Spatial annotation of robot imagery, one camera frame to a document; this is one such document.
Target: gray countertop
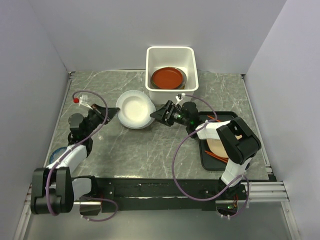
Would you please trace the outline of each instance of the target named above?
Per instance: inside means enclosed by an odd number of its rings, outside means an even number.
[[[73,103],[72,93],[87,89],[102,95],[109,107],[115,107],[118,97],[128,90],[139,90],[146,94],[144,71],[79,71],[71,74],[71,84],[62,114],[54,133],[51,149],[68,144],[68,118],[74,113],[87,115],[85,107]],[[234,111],[257,133],[243,80],[240,74],[217,74],[199,72],[199,89],[195,92],[208,101],[216,111]],[[88,96],[90,104],[103,106],[99,98]],[[197,101],[199,111],[208,108]],[[100,178],[172,178],[171,162],[176,147],[186,136],[183,126],[172,127],[158,122],[140,130],[122,126],[115,117],[92,137],[93,148],[73,172],[72,176],[95,175]],[[199,145],[188,139],[180,148],[175,163],[176,175],[180,179],[218,179],[222,171],[207,171],[202,168]],[[265,160],[261,150],[250,163],[245,174],[250,180],[267,180]]]

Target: white plastic bin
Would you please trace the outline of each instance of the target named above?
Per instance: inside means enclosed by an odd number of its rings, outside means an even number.
[[[151,84],[152,74],[164,67],[175,67],[184,71],[186,84],[184,89],[155,89]],[[168,100],[177,102],[176,95],[193,95],[198,89],[198,74],[194,50],[187,46],[152,46],[146,51],[145,87],[155,105],[165,104]]]

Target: blue object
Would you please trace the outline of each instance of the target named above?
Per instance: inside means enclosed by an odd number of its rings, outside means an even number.
[[[54,150],[54,152],[51,154],[50,158],[49,158],[49,164],[52,164],[54,162],[54,158],[55,158],[55,155],[60,153],[60,151],[65,151],[67,150],[67,147],[66,146],[63,146],[63,147],[60,147],[56,150]]]

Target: stack of white plates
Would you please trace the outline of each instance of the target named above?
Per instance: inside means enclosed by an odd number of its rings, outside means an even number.
[[[115,106],[120,108],[117,114],[120,123],[127,128],[143,129],[154,121],[150,114],[156,111],[156,107],[142,91],[126,91],[118,98]]]

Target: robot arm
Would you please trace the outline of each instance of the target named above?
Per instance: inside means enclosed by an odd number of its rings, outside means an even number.
[[[261,148],[261,142],[245,121],[236,117],[231,121],[210,122],[205,128],[201,129],[205,123],[200,124],[196,129],[199,139],[218,139],[229,157],[225,171],[221,180],[228,185],[239,175],[243,175],[251,159]],[[241,179],[238,179],[230,185],[236,186]]]
[[[106,108],[93,104],[89,107],[87,117],[80,113],[73,114],[68,122],[70,134],[68,135],[68,147],[62,154],[67,154],[62,161],[58,158],[45,168],[37,168],[32,175],[31,212],[33,214],[48,214],[46,199],[46,182],[50,169],[56,163],[58,166],[52,172],[49,199],[52,209],[56,214],[71,211],[74,200],[83,195],[94,196],[98,194],[98,185],[94,176],[80,176],[74,179],[71,174],[76,167],[86,159],[93,146],[93,140],[88,138],[82,144],[75,147],[77,143],[87,138],[106,117]],[[120,109],[108,108],[108,116],[105,124],[109,123]]]
[[[221,140],[229,157],[227,166],[221,177],[222,188],[237,176],[245,173],[252,157],[261,148],[260,140],[242,118],[236,117],[231,121],[225,122],[201,122],[194,102],[187,101],[180,106],[169,100],[165,106],[153,112],[150,116],[155,118],[157,122],[169,127],[174,123],[184,125],[188,134],[198,130],[191,138],[198,136],[202,140]],[[236,188],[240,181],[241,179],[239,178],[229,188]]]

